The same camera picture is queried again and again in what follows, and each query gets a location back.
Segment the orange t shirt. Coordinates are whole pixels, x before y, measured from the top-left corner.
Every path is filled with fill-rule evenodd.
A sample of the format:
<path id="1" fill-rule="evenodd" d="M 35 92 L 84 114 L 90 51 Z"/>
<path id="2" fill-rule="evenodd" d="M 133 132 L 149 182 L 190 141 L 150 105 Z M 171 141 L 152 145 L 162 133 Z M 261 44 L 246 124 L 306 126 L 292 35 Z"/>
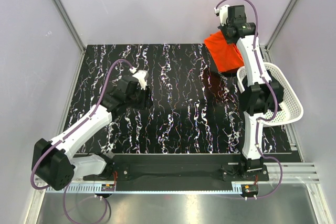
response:
<path id="1" fill-rule="evenodd" d="M 237 46 L 228 44 L 221 31 L 207 37 L 204 44 L 211 54 L 218 72 L 232 73 L 244 65 Z"/>

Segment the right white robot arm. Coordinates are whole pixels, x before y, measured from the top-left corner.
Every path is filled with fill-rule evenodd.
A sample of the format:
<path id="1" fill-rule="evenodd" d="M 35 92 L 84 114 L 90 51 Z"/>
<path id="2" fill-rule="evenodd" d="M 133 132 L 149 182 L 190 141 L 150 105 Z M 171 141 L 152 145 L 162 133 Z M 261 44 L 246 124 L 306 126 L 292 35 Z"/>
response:
<path id="1" fill-rule="evenodd" d="M 265 158 L 260 144 L 265 115 L 269 110 L 277 113 L 284 89 L 266 70 L 259 49 L 258 23 L 247 22 L 244 5 L 225 5 L 219 16 L 220 30 L 226 42 L 239 50 L 246 71 L 239 97 L 245 117 L 245 138 L 237 172 L 242 179 L 250 180 L 263 171 Z"/>

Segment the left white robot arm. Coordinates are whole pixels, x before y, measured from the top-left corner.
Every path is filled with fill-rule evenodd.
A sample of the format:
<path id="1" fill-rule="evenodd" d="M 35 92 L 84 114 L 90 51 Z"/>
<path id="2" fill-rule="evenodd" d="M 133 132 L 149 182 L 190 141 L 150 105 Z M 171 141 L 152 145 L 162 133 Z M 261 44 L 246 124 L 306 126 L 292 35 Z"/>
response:
<path id="1" fill-rule="evenodd" d="M 127 109 L 149 109 L 151 89 L 147 84 L 148 72 L 139 70 L 131 76 L 123 76 L 111 91 L 104 94 L 74 125 L 47 141 L 41 138 L 35 143 L 32 160 L 31 184 L 34 176 L 42 179 L 54 190 L 62 190 L 73 180 L 97 175 L 103 180 L 113 175 L 113 154 L 92 154 L 75 157 L 76 152 L 99 130 L 124 115 Z"/>

